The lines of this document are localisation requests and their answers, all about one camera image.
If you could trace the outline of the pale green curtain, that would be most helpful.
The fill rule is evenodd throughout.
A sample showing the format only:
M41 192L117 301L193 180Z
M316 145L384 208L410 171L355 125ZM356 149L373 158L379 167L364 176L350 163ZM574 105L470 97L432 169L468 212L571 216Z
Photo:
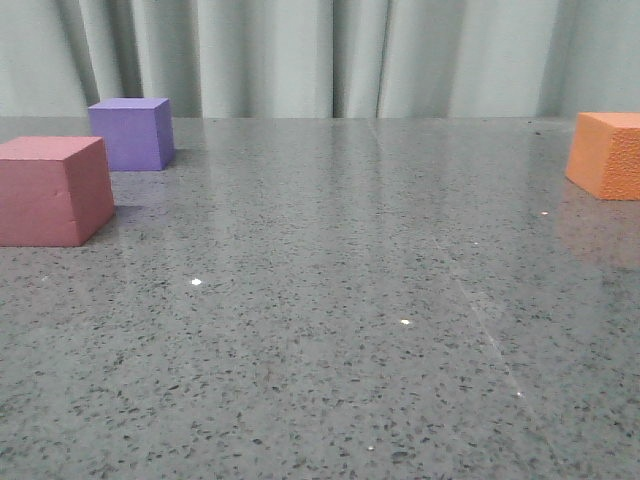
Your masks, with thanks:
M1 112L167 97L182 117L639 107L635 1L5 1Z

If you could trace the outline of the orange foam cube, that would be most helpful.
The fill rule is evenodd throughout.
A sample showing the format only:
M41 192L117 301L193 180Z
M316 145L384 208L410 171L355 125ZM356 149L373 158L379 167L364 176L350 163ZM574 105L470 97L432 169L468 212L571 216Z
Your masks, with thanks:
M598 199L639 198L639 114L581 112L565 171Z

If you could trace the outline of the purple foam cube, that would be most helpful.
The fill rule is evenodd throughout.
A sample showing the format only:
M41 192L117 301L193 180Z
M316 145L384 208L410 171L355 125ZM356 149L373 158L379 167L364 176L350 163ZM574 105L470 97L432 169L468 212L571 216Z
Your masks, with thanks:
M174 158L168 98L110 98L88 108L111 171L161 171Z

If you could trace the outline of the red foam cube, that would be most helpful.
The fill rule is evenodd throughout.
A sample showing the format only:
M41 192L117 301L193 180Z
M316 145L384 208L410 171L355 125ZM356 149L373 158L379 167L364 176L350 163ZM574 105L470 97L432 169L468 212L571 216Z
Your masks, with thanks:
M114 211L102 138L22 136L1 145L2 246L80 246Z

